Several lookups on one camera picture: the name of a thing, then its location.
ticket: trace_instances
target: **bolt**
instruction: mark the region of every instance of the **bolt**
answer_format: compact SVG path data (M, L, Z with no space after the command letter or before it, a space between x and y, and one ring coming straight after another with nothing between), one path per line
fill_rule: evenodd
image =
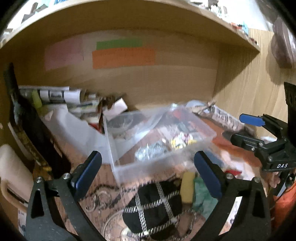
M37 183L42 182L42 177L37 177L36 182L37 182Z
M233 179L233 175L231 173L227 173L226 174L226 178L229 179L229 180L231 180L231 179Z
M261 182L261 179L260 179L259 177L254 177L254 181L255 181L256 183L260 183L260 182Z
M63 175L63 178L66 180L66 179L69 179L70 176L71 176L70 173L65 173L65 174Z

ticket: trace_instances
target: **green sticky note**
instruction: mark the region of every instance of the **green sticky note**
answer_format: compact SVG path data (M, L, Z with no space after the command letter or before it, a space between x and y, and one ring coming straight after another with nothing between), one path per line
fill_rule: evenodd
M113 39L96 43L97 50L112 49L112 48L134 48L142 47L141 39Z

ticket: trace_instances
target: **green cloth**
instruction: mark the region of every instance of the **green cloth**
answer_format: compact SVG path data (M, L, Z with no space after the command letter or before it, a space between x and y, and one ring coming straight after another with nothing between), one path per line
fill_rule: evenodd
M210 192L201 177L196 177L193 181L194 201L192 208L203 215L207 220L218 203L218 200L210 195Z

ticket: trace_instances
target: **brown leather object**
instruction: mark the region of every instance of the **brown leather object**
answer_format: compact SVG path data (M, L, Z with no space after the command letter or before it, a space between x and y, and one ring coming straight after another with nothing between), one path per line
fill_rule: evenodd
M277 18L273 27L271 52L280 68L293 68L296 61L295 38L281 18Z

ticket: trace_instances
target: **yellow object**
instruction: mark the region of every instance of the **yellow object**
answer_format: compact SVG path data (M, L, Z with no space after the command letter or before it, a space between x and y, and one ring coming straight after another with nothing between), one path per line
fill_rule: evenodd
M32 99L35 109L39 109L42 107L42 101L37 90L32 91Z
M181 189L180 189L182 203L190 204L193 202L194 178L195 178L195 172L185 172L183 174Z

